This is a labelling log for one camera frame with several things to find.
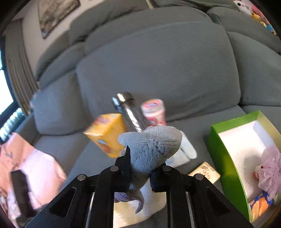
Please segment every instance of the gray plush toy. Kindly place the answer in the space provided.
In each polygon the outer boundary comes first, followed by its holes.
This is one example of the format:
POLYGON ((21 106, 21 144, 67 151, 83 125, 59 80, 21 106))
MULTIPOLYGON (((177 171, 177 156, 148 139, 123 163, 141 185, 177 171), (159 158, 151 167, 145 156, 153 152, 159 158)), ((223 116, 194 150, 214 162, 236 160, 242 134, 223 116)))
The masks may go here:
POLYGON ((115 193, 114 202, 138 200, 136 213, 143 208, 144 198, 140 189, 147 182, 152 170, 166 162, 180 148, 181 132, 170 126, 148 127, 142 133, 127 132, 118 141, 131 150, 131 185, 127 193, 115 193))

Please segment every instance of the stuffed toy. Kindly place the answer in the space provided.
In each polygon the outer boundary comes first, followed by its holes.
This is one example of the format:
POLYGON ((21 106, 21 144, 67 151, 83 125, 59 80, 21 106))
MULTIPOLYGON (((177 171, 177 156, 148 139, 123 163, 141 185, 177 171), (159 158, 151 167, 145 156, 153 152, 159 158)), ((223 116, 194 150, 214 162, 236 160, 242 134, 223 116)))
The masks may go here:
POLYGON ((141 211, 144 198, 140 189, 147 182, 152 170, 162 165, 180 148, 182 133, 171 126, 148 127, 143 132, 126 132, 118 142, 131 150, 131 185, 127 193, 115 193, 114 202, 138 200, 135 211, 141 211))
POLYGON ((261 160, 254 177, 259 180, 259 187, 268 193, 268 199, 272 200, 281 192, 281 154, 276 146, 271 146, 263 151, 261 160))
POLYGON ((250 7, 247 6, 245 3, 243 3, 242 1, 239 1, 239 0, 234 0, 233 2, 238 6, 239 11, 252 16, 250 7))

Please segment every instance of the colorful plush toy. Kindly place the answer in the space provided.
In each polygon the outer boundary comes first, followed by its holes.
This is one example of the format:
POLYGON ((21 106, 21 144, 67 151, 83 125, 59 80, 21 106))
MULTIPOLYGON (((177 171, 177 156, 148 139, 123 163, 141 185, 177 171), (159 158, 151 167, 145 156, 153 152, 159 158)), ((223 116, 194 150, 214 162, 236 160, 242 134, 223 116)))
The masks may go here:
POLYGON ((239 11, 248 14, 258 22, 260 22, 264 27, 268 28, 274 35, 276 35, 275 30, 273 29, 269 21, 266 19, 266 17, 263 15, 263 13, 250 1, 244 0, 242 2, 241 0, 234 0, 233 2, 237 5, 239 11))

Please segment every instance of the orange package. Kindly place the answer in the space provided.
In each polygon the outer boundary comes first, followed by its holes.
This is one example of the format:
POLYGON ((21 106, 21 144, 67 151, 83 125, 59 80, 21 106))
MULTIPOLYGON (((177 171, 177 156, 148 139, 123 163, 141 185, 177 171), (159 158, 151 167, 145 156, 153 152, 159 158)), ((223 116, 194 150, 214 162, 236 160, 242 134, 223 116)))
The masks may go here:
POLYGON ((122 115, 110 113, 100 115, 85 131, 84 134, 97 144, 109 157, 119 157, 124 146, 118 143, 118 136, 126 132, 122 115))
POLYGON ((269 200, 269 195, 263 191, 258 197, 249 203, 251 208, 251 222, 259 218, 272 205, 273 200, 269 200))

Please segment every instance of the pink fabric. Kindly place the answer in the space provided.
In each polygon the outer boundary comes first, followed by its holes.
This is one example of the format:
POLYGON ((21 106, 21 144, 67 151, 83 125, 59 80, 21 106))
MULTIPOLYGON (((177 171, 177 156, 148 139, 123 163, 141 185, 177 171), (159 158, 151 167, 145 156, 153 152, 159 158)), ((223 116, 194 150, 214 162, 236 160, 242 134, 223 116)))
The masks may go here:
POLYGON ((281 154, 276 146, 271 146, 263 151, 261 158, 259 187, 268 192, 269 200, 272 200, 281 192, 281 154))
POLYGON ((27 177, 34 209, 49 203, 66 180, 66 174, 52 156, 35 149, 19 134, 13 133, 1 146, 0 205, 14 225, 20 212, 12 190, 10 172, 17 169, 21 169, 27 177))

